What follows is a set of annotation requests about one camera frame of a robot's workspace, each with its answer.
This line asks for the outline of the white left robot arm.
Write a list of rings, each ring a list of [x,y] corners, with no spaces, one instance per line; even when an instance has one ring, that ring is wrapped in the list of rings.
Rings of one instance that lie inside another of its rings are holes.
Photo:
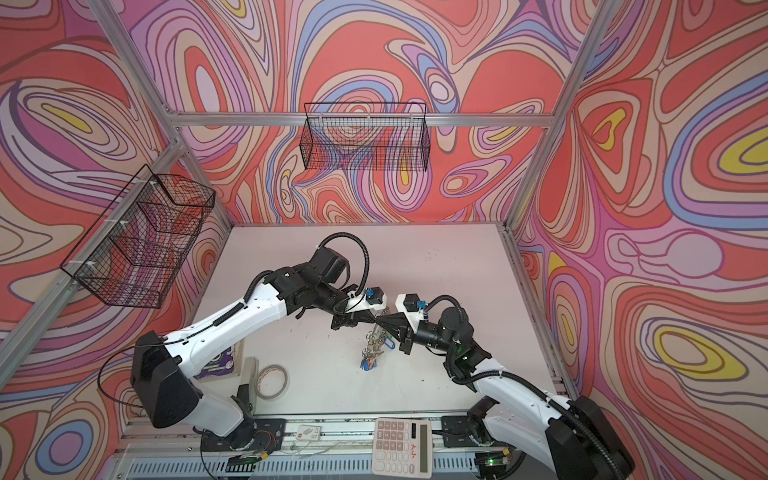
[[[329,248],[335,238],[323,239],[307,262],[259,273],[241,299],[213,315],[137,340],[130,349],[130,383],[153,427],[185,424],[242,445],[255,431],[253,416],[244,401],[197,381],[204,366],[257,330],[309,310],[330,315],[333,328],[374,321],[386,307],[386,294],[366,283],[336,287],[350,262]]]

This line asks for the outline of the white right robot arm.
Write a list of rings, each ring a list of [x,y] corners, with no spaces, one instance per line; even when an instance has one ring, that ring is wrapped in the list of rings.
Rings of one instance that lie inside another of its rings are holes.
[[[385,294],[363,295],[376,322],[410,353],[422,345],[443,356],[449,379],[490,403],[475,413],[488,436],[516,447],[560,479],[626,479],[635,462],[597,405],[547,392],[505,368],[474,338],[466,310],[450,295],[426,302],[401,294],[384,313]]]

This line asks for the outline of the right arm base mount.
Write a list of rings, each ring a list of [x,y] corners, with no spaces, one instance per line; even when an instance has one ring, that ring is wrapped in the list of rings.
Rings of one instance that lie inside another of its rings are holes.
[[[526,459],[521,450],[493,439],[485,426],[488,412],[497,404],[484,396],[462,415],[442,416],[440,427],[432,430],[447,448],[484,448],[484,451],[474,453],[476,478],[481,480],[510,479]]]

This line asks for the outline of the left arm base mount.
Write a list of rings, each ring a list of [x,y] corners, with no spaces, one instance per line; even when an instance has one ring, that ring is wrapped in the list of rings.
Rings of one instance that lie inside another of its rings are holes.
[[[243,423],[226,437],[204,431],[201,435],[202,453],[236,453],[241,457],[251,454],[271,455],[282,448],[287,420],[264,418],[254,414],[256,394],[247,384],[238,386],[233,399],[244,412]]]

